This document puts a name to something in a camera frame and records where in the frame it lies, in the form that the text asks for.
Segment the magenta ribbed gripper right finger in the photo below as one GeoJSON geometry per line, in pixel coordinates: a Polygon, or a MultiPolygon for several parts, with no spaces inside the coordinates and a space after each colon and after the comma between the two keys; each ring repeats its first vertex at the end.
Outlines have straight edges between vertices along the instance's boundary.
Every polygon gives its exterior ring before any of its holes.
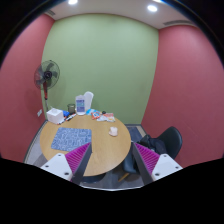
{"type": "Polygon", "coordinates": [[[132,145],[132,154],[145,185],[182,169],[168,154],[158,155],[137,143],[132,145]]]}

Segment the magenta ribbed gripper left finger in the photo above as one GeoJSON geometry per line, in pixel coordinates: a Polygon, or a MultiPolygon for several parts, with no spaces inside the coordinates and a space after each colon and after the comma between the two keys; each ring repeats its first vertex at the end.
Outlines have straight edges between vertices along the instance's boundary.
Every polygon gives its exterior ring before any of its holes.
{"type": "Polygon", "coordinates": [[[92,145],[91,143],[87,143],[67,154],[57,153],[48,162],[42,165],[41,168],[79,185],[91,154],[92,145]]]}

